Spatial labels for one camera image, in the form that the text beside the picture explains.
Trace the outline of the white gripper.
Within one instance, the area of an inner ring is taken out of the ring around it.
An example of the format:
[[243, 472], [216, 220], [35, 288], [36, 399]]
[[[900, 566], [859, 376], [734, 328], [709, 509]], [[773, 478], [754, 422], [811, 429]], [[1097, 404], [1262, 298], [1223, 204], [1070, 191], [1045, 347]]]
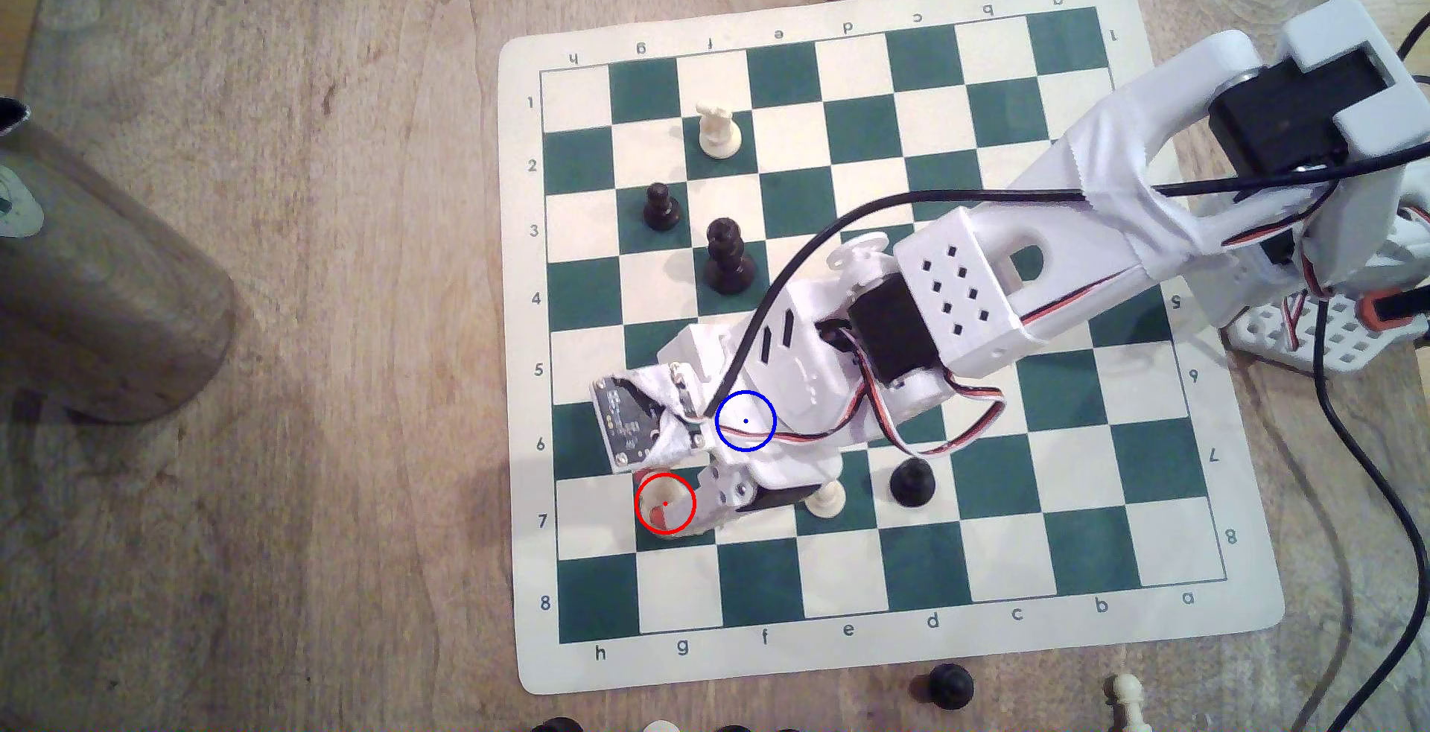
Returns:
[[709, 463], [694, 499], [638, 503], [651, 533], [686, 535], [814, 495], [842, 470], [841, 450], [889, 436], [952, 397], [951, 375], [901, 273], [789, 285], [764, 319], [689, 325], [656, 356], [659, 397], [708, 413]]

